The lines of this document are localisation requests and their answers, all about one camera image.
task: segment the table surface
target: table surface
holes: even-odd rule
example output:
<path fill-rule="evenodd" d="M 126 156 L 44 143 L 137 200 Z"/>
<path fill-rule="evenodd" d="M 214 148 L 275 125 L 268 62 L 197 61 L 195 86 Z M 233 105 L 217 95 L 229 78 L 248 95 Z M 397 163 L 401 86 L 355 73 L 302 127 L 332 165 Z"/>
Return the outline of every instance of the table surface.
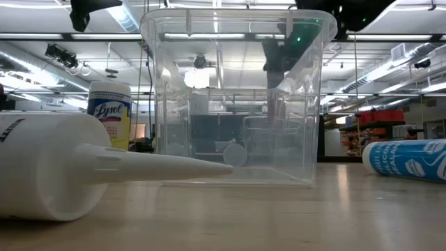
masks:
<path fill-rule="evenodd" d="M 319 164 L 315 188 L 113 184 L 68 223 L 0 221 L 0 250 L 444 250 L 446 186 Z"/>

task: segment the shelf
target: shelf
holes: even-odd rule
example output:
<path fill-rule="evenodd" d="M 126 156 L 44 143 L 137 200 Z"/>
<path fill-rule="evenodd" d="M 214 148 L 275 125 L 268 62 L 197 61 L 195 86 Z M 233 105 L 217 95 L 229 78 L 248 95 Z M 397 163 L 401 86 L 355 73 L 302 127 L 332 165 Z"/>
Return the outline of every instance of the shelf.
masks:
<path fill-rule="evenodd" d="M 377 121 L 368 123 L 365 125 L 360 125 L 360 130 L 368 129 L 368 128 L 380 128 L 380 127 L 389 127 L 389 126 L 400 126 L 404 125 L 404 121 Z M 352 125 L 346 128 L 340 128 L 341 131 L 354 131 L 357 130 L 357 125 Z"/>

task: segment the caulk tube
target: caulk tube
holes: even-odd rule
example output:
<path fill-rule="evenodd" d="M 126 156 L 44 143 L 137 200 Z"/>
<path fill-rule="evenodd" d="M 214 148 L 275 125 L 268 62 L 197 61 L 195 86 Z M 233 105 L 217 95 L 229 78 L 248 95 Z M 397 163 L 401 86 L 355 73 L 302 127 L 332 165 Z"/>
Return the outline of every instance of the caulk tube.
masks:
<path fill-rule="evenodd" d="M 0 218 L 75 220 L 98 203 L 110 181 L 195 178 L 232 170 L 110 146 L 104 126 L 87 114 L 0 113 Z"/>
<path fill-rule="evenodd" d="M 375 174 L 446 183 L 446 139 L 375 142 L 362 154 Z"/>

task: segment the lysol wipes canister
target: lysol wipes canister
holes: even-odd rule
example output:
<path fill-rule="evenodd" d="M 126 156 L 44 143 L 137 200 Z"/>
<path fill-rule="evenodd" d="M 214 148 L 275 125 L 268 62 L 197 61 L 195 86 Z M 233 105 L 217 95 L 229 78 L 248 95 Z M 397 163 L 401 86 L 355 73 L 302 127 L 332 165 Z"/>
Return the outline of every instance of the lysol wipes canister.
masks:
<path fill-rule="evenodd" d="M 446 183 L 446 139 L 375 142 L 362 154 L 372 173 Z"/>
<path fill-rule="evenodd" d="M 102 122 L 113 148 L 128 150 L 131 109 L 129 86 L 116 82 L 91 83 L 87 113 Z"/>

